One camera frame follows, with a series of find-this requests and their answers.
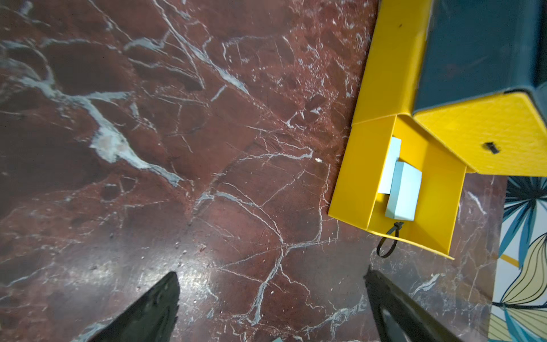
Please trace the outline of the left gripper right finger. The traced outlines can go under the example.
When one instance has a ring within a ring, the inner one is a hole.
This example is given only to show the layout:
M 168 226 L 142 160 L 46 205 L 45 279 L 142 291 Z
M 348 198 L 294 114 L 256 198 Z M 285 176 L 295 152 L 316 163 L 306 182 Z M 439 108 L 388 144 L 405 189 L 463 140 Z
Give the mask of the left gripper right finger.
M 378 270 L 364 280 L 381 341 L 460 340 Z

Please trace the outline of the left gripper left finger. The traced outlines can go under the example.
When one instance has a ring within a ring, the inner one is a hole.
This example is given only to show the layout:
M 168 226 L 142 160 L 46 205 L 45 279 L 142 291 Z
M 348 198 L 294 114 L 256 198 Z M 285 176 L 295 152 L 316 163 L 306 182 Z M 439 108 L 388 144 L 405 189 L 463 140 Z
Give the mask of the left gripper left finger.
M 170 341 L 177 322 L 180 287 L 168 272 L 92 341 Z

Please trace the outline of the blue sticky note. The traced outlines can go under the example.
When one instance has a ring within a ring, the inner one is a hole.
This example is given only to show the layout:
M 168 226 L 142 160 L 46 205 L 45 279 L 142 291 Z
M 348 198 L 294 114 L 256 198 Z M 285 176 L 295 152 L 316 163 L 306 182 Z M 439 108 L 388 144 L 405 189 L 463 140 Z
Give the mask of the blue sticky note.
M 394 178 L 395 165 L 399 160 L 402 141 L 399 138 L 392 137 L 390 139 L 389 150 L 385 159 L 382 177 L 378 192 L 380 194 L 390 194 Z
M 397 161 L 385 216 L 402 221 L 413 221 L 420 194 L 422 172 L 412 165 Z

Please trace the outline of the teal yellow drawer cabinet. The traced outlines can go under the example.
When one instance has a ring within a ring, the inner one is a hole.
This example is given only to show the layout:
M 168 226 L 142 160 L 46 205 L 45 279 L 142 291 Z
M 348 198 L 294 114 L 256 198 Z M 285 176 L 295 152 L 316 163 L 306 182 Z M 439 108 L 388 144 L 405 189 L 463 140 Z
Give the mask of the teal yellow drawer cabinet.
M 413 221 L 378 192 L 392 137 Z M 382 1 L 330 217 L 448 257 L 471 172 L 546 175 L 545 1 Z

